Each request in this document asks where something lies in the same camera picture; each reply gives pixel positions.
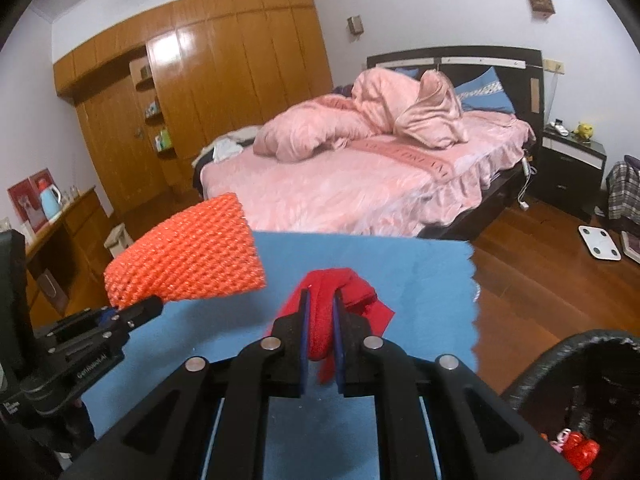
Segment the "orange foam fruit net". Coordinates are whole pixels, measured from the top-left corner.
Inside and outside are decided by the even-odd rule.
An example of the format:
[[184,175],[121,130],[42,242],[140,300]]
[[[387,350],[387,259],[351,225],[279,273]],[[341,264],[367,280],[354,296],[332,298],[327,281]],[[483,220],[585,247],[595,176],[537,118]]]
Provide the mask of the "orange foam fruit net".
[[106,267],[104,285],[122,310],[153,296],[171,302],[254,292],[266,286],[266,274],[240,201],[224,193],[146,232]]

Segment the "red plastic bubble wrap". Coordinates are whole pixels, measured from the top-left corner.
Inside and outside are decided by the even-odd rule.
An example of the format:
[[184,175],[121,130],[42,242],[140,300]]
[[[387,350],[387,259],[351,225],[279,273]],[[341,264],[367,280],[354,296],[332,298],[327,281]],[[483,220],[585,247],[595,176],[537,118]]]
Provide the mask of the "red plastic bubble wrap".
[[565,428],[554,439],[540,435],[551,447],[561,454],[578,472],[579,478],[589,480],[593,474],[592,465],[600,453],[600,444],[588,439],[581,432]]

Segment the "black lined trash bin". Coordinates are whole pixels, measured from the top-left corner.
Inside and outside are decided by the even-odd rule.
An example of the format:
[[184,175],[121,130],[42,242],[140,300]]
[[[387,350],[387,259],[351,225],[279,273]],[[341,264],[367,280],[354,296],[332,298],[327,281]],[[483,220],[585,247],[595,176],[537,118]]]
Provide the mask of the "black lined trash bin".
[[577,431],[600,446],[595,479],[639,477],[639,338],[621,330],[570,336],[530,364],[501,393],[553,440]]

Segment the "wooden sideboard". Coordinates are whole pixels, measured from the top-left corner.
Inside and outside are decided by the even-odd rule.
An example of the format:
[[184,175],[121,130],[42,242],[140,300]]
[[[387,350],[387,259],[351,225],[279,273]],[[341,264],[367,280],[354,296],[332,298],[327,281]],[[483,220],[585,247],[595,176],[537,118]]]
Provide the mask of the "wooden sideboard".
[[107,305],[103,273],[112,255],[104,242],[113,226],[90,188],[38,233],[26,252],[32,326],[40,328]]

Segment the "white small stool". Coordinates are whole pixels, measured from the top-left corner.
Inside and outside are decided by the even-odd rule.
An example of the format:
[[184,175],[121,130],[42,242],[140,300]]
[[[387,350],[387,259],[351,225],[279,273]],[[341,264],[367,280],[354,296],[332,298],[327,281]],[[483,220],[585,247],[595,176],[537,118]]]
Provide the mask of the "white small stool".
[[129,235],[125,223],[119,223],[108,234],[103,246],[111,253],[113,258],[117,258],[132,244],[134,244],[134,240]]

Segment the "light blue kettle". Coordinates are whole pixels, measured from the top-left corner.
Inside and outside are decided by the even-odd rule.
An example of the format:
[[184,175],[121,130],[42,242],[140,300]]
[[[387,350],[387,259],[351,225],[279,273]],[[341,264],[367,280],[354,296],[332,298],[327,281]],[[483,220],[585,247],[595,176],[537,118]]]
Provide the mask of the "light blue kettle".
[[62,214],[62,195],[54,184],[44,179],[40,179],[37,185],[44,215],[50,223],[55,222]]

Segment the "blue table cloth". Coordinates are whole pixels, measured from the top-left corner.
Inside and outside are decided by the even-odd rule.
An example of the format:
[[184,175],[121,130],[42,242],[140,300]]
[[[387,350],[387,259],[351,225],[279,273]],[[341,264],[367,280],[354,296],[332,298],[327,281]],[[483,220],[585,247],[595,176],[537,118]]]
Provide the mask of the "blue table cloth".
[[[266,287],[224,298],[172,302],[135,330],[124,360],[85,395],[97,434],[105,434],[190,356],[236,356],[268,333],[282,304],[310,271],[349,268],[393,311],[385,337],[432,360],[450,353],[476,367],[478,333],[472,248],[420,238],[259,232]],[[298,399],[270,403],[265,475],[269,479],[374,479],[374,404],[346,399],[310,376]]]

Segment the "clothes on bed corner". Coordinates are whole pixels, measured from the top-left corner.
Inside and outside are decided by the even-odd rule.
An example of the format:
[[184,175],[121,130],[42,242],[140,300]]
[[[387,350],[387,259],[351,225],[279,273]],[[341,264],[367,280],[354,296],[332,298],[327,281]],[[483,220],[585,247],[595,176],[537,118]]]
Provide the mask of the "clothes on bed corner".
[[247,126],[233,130],[222,136],[217,136],[213,142],[201,149],[198,157],[191,162],[191,166],[195,168],[199,162],[223,162],[226,159],[239,155],[244,148],[251,146],[257,133],[259,126]]

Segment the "wooden wardrobe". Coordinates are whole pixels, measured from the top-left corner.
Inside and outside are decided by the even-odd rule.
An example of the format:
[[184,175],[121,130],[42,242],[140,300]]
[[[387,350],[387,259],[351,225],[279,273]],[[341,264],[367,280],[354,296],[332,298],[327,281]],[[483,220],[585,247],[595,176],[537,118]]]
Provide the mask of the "wooden wardrobe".
[[314,0],[177,0],[88,39],[53,77],[120,214],[186,192],[217,136],[332,87]]

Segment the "white bathroom scale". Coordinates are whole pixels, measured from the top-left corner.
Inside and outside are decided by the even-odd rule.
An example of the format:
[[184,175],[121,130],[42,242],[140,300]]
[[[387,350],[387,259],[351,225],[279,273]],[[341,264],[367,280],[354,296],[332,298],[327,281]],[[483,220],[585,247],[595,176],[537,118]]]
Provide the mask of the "white bathroom scale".
[[596,226],[578,226],[578,233],[593,258],[602,261],[620,261],[622,255],[610,234]]

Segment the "framed picture on floor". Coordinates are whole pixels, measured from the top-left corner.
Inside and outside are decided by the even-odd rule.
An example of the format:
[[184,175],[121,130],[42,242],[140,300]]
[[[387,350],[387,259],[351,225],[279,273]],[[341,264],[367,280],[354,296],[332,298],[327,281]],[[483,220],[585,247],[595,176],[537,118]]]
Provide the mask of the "framed picture on floor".
[[627,231],[620,232],[622,240],[623,252],[625,256],[635,263],[640,263],[640,240]]

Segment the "bed with pink sheet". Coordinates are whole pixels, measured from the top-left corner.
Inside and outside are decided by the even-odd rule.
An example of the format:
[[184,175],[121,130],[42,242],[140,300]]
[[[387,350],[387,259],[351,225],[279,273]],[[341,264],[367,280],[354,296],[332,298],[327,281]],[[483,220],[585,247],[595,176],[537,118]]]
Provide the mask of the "bed with pink sheet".
[[419,80],[438,70],[454,88],[493,67],[515,114],[463,111],[470,140],[446,150],[384,134],[280,162],[255,154],[253,143],[223,162],[199,162],[194,188],[204,200],[235,194],[257,231],[467,240],[500,214],[536,150],[544,118],[541,65],[537,50],[501,46],[370,56],[362,72],[381,67]]

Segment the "black nightstand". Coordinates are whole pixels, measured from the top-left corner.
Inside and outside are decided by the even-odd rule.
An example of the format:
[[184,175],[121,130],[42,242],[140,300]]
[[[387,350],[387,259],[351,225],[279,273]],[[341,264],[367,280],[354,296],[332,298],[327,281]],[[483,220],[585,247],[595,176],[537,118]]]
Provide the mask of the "black nightstand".
[[561,136],[550,125],[542,130],[534,157],[537,170],[530,194],[589,222],[600,195],[606,163],[604,146]]

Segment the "plaid bag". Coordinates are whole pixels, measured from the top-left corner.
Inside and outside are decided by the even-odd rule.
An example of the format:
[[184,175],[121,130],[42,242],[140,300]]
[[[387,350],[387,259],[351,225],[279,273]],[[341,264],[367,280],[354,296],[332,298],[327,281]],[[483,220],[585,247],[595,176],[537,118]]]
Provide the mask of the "plaid bag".
[[606,177],[608,218],[639,224],[639,159],[625,155]]

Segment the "yellow toy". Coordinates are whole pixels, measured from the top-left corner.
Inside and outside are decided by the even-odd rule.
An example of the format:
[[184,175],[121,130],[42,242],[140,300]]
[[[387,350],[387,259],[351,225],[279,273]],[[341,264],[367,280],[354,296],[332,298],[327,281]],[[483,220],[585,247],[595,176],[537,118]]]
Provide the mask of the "yellow toy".
[[594,133],[593,125],[586,124],[585,122],[580,122],[574,130],[574,136],[580,141],[584,143],[588,143],[591,141]]

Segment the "pink quilt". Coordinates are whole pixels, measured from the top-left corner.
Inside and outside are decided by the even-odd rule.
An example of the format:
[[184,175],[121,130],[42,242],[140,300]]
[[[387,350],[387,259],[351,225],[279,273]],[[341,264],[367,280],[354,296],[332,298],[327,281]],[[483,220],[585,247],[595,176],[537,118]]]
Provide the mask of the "pink quilt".
[[470,140],[449,78],[428,70],[419,80],[375,67],[360,73],[349,96],[325,94],[298,103],[262,125],[254,153],[301,162],[318,148],[341,148],[372,136],[408,136],[430,150]]

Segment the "blue pillow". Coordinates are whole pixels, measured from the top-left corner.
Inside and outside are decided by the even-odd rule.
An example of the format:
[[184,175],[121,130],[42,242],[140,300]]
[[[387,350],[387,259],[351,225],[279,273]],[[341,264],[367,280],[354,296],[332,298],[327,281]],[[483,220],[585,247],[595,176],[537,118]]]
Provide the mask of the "blue pillow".
[[481,110],[482,112],[498,112],[515,114],[515,108],[496,70],[491,67],[475,79],[454,88],[456,96],[465,112]]

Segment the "red picture frame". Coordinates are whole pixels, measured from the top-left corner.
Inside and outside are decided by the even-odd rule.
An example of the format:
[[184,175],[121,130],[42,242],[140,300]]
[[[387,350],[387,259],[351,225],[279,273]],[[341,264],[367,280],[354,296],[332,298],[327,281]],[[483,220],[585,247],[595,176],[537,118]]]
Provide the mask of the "red picture frame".
[[40,191],[33,178],[27,178],[8,188],[8,195],[20,223],[27,222],[38,233],[48,219],[43,211]]

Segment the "small wall switch box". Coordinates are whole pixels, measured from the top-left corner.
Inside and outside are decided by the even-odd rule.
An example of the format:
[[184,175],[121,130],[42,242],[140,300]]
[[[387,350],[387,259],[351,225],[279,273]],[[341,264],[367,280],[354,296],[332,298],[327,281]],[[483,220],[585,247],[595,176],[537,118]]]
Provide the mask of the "small wall switch box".
[[364,33],[360,15],[353,15],[347,19],[347,28],[353,37],[360,37]]

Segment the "wall power socket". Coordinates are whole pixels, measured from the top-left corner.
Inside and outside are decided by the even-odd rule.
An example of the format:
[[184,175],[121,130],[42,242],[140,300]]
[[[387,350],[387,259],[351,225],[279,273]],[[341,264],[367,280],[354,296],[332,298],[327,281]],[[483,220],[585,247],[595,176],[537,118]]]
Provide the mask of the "wall power socket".
[[552,74],[558,74],[558,75],[565,74],[564,63],[560,61],[552,60],[551,58],[544,58],[542,60],[542,69],[545,72],[552,73]]

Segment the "brown wall box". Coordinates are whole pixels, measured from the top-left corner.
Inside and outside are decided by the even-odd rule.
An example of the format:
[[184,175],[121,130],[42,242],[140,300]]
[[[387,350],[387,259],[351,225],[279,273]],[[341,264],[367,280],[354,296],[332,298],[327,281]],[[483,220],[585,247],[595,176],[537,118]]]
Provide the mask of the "brown wall box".
[[555,14],[552,0],[528,0],[535,18],[550,18]]

